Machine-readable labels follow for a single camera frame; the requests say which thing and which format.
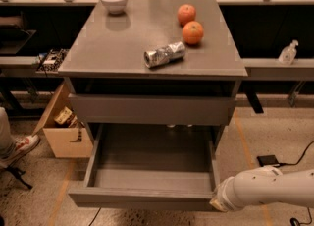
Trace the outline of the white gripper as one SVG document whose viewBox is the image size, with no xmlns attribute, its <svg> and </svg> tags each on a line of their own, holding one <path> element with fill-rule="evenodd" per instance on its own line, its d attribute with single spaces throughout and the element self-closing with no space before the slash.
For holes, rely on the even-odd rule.
<svg viewBox="0 0 314 226">
<path fill-rule="evenodd" d="M 234 180 L 234 177 L 230 177 L 215 189 L 214 197 L 210 200 L 210 204 L 215 209 L 221 212 L 240 211 L 244 209 L 244 204 L 236 195 Z"/>
</svg>

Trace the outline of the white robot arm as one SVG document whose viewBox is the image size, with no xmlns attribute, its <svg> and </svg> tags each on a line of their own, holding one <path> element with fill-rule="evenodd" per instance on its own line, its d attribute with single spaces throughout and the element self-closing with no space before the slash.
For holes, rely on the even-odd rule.
<svg viewBox="0 0 314 226">
<path fill-rule="evenodd" d="M 224 180 L 210 200 L 223 212 L 276 202 L 313 208 L 314 170 L 283 174 L 278 168 L 266 166 L 242 171 Z"/>
</svg>

